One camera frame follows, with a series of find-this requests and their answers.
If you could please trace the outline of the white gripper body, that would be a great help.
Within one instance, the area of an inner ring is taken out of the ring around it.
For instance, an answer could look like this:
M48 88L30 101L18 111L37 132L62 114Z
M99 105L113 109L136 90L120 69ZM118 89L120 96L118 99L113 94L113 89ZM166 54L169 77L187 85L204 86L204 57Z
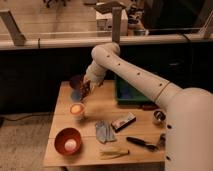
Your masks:
M95 75L94 73L86 73L84 75L84 81L90 82L90 87L99 87L102 85L102 78L100 76Z

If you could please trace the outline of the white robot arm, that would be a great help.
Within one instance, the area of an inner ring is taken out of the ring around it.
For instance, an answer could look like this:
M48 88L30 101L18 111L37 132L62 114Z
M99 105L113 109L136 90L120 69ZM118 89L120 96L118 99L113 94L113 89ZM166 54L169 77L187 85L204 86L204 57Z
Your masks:
M166 112L165 171L213 171L213 93L181 88L120 57L116 43L95 46L86 78L111 70Z

